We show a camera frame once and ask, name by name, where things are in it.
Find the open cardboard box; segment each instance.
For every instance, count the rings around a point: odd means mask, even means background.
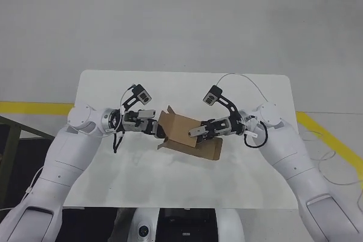
[[[199,127],[200,121],[178,115],[170,106],[167,111],[168,113],[162,111],[159,117],[159,124],[163,127],[166,138],[157,149],[165,147],[208,160],[219,160],[223,142],[221,138],[197,143],[197,137],[190,137],[188,131]]]

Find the green railing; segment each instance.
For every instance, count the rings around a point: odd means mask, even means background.
[[[3,208],[5,196],[7,195],[8,184],[10,181],[13,163],[15,160],[16,150],[18,148],[20,133],[26,131],[45,139],[53,140],[54,136],[46,134],[42,131],[33,129],[21,123],[12,121],[5,117],[0,116],[0,123],[10,127],[5,149],[0,163],[0,209]]]

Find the black cable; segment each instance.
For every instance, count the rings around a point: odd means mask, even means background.
[[[125,131],[122,131],[122,136],[119,138],[119,142],[117,143],[117,134],[114,133],[114,140],[113,140],[113,151],[114,153],[117,153],[117,149],[119,148],[121,142],[122,142],[122,138],[123,135],[125,134]]]
[[[247,147],[257,149],[257,148],[260,148],[260,147],[262,147],[262,146],[264,146],[266,144],[266,142],[267,142],[267,128],[266,128],[266,125],[262,121],[260,121],[260,124],[262,124],[262,126],[264,126],[264,129],[265,129],[265,140],[264,140],[264,142],[262,144],[260,144],[260,145],[257,145],[257,146],[251,146],[246,141],[247,134],[244,134],[243,135],[243,140],[244,140],[244,144]]]

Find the concrete floor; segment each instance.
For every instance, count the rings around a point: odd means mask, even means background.
[[[86,69],[285,74],[296,110],[363,158],[363,0],[0,1],[0,100],[73,102]],[[51,134],[65,123],[6,116]],[[338,156],[323,167],[356,179]],[[351,204],[360,193],[336,189]],[[250,241],[310,241],[296,211],[243,221]]]

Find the box flap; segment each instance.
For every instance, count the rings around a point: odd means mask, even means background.
[[[195,147],[197,137],[190,137],[188,132],[193,128],[199,127],[200,121],[178,115],[170,106],[168,106],[167,110],[169,113],[161,112],[159,124],[163,127],[168,139]]]
[[[168,113],[175,114],[174,110],[169,105],[167,107],[167,111],[168,111]]]
[[[166,112],[164,112],[164,111],[162,111],[161,113],[160,113],[160,117],[159,117],[159,121],[158,121],[158,123],[159,123],[159,125],[161,125],[162,126],[162,128],[164,129],[164,132],[165,132],[165,134],[168,136],[170,133],[171,133],[171,131],[172,131],[172,123],[173,123],[173,121],[174,121],[174,117],[175,117],[175,115],[174,114],[168,114],[168,113],[166,113]]]

